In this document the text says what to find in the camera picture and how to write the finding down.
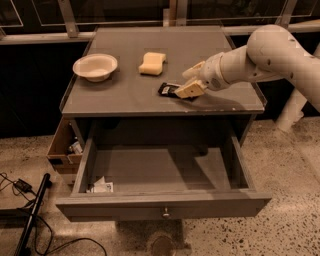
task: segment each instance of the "black object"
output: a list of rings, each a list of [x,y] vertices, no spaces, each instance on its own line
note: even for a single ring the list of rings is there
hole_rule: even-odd
[[[32,186],[22,179],[18,179],[16,182],[14,182],[13,186],[15,186],[16,189],[24,193],[28,193],[32,191]]]
[[[162,83],[160,86],[158,93],[161,96],[165,97],[172,97],[172,98],[179,98],[174,92],[176,89],[178,89],[179,86],[176,84],[170,84],[170,83]]]
[[[15,256],[29,256],[31,254],[31,250],[29,248],[27,248],[26,246],[27,246],[27,243],[29,240],[31,230],[32,230],[33,225],[36,221],[37,214],[38,214],[39,208],[41,206],[43,196],[46,192],[46,189],[48,187],[50,187],[51,184],[52,183],[50,181],[50,174],[46,173],[42,179],[40,188],[39,188],[37,196],[35,198],[34,206],[31,208],[29,218],[25,223],[22,235],[20,237],[18,247],[17,247],[16,252],[14,254]]]

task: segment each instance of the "gray cabinet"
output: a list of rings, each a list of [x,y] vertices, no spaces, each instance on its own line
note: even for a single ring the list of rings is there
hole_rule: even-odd
[[[119,61],[101,83],[77,78],[62,114],[84,147],[72,194],[57,200],[71,221],[255,216],[258,192],[241,153],[264,103],[249,83],[193,100],[161,97],[188,67],[230,46],[219,27],[100,28],[88,54]],[[158,77],[137,70],[145,52],[166,53]],[[97,181],[112,190],[92,193]]]

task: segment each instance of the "open drawer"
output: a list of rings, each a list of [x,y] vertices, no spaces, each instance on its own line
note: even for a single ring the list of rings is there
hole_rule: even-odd
[[[144,117],[95,120],[56,205],[71,221],[156,220],[255,216],[270,199],[227,118]]]

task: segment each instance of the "cable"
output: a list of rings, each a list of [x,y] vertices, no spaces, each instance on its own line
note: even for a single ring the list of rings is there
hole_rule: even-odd
[[[0,191],[4,190],[6,187],[8,187],[10,184],[13,184],[14,182],[10,179],[8,179],[8,175],[5,172],[0,173],[0,176],[3,178],[2,181],[0,182],[0,188],[2,183],[7,180],[9,181],[9,183],[7,185],[5,185],[3,188],[0,189]]]
[[[7,181],[9,182],[9,183],[6,184],[3,188],[0,189],[0,192],[1,192],[2,190],[4,190],[6,187],[8,187],[9,185],[12,185],[12,193],[13,193],[15,196],[22,195],[22,196],[28,201],[28,203],[27,203],[24,207],[22,207],[22,208],[31,207],[31,206],[33,205],[34,199],[31,199],[31,200],[30,200],[29,198],[27,198],[27,197],[25,196],[25,193],[27,193],[27,192],[30,192],[30,193],[32,193],[34,196],[36,196],[36,193],[34,193],[34,191],[31,189],[32,187],[31,187],[29,184],[28,184],[28,185],[30,186],[30,188],[28,188],[28,190],[25,192],[25,191],[22,191],[18,186],[15,185],[15,184],[17,184],[17,181],[12,181],[12,180],[10,180],[10,179],[8,178],[7,173],[2,172],[2,173],[0,173],[0,176],[3,178],[2,181],[0,182],[0,188],[1,188],[2,183],[3,183],[5,180],[7,180]]]
[[[38,249],[37,249],[37,234],[38,234],[38,232],[37,232],[37,225],[35,225],[36,232],[35,232],[35,239],[34,239],[34,248],[35,248],[35,251],[36,251],[37,254],[39,254],[41,256],[46,256],[46,255],[54,253],[54,252],[56,252],[58,250],[62,250],[62,249],[66,248],[66,247],[68,247],[68,246],[70,246],[70,245],[72,245],[74,243],[79,242],[79,241],[88,240],[88,241],[91,241],[91,242],[97,244],[103,250],[104,255],[107,256],[106,249],[100,243],[98,243],[97,241],[95,241],[95,240],[93,240],[91,238],[87,238],[87,237],[85,237],[85,238],[77,238],[77,239],[71,240],[71,241],[69,241],[67,243],[64,243],[64,244],[52,249],[51,251],[49,251],[51,243],[52,243],[52,240],[53,240],[53,231],[52,231],[51,227],[49,226],[49,224],[43,218],[41,218],[40,216],[37,216],[37,218],[40,219],[47,226],[47,228],[50,231],[50,240],[49,240],[48,246],[47,246],[47,248],[46,248],[44,253],[40,253],[38,251]]]

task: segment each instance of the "black cable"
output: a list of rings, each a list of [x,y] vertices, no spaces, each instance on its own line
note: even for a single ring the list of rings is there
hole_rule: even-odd
[[[88,240],[88,241],[91,241],[91,242],[97,244],[97,245],[103,250],[104,255],[107,256],[107,251],[106,251],[106,249],[105,249],[100,243],[98,243],[97,241],[95,241],[95,240],[93,240],[93,239],[91,239],[91,238],[87,238],[87,237],[85,237],[85,238],[77,238],[77,239],[71,240],[71,241],[69,241],[69,242],[67,242],[67,243],[64,243],[64,244],[62,244],[62,245],[54,248],[53,250],[49,251],[49,248],[50,248],[51,243],[52,243],[52,240],[53,240],[53,231],[52,231],[51,227],[49,226],[49,224],[48,224],[43,218],[41,218],[40,216],[37,216],[37,218],[39,218],[39,219],[47,226],[47,228],[48,228],[49,231],[50,231],[50,240],[49,240],[47,249],[45,250],[44,253],[40,253],[40,252],[37,250],[37,226],[35,226],[36,232],[35,232],[35,239],[34,239],[34,248],[35,248],[35,251],[36,251],[37,254],[39,254],[39,255],[41,255],[41,256],[46,256],[46,255],[49,255],[49,254],[51,254],[51,253],[54,253],[54,252],[56,252],[56,251],[58,251],[58,250],[62,250],[62,249],[66,248],[66,247],[68,247],[68,246],[70,246],[70,245],[72,245],[72,244],[74,244],[74,243],[79,242],[79,241]]]
[[[12,192],[15,196],[19,196],[19,195],[22,195],[28,202],[30,202],[31,200],[29,198],[27,198],[24,194],[23,191],[21,191],[20,189],[18,189],[17,187],[15,186],[12,186]]]
[[[23,207],[21,207],[22,209],[25,209],[25,208],[31,208],[34,206],[36,202],[36,199],[32,199],[30,200],[29,202],[27,202]]]
[[[10,184],[13,184],[14,182],[10,179],[8,179],[8,175],[5,172],[0,173],[0,176],[3,178],[2,181],[0,182],[0,188],[2,183],[7,180],[9,181],[9,183],[7,185],[5,185],[3,188],[0,189],[0,191],[4,190],[6,187],[8,187]]]
[[[34,196],[37,196],[37,194],[31,189],[30,191],[29,191],[31,194],[33,194]]]

